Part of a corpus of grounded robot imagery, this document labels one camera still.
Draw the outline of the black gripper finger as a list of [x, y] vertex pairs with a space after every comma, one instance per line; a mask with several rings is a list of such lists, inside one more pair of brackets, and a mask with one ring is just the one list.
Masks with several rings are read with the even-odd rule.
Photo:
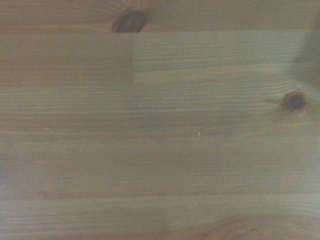
[[295, 56], [289, 74], [304, 84], [320, 86], [320, 15], [317, 14], [300, 50]]

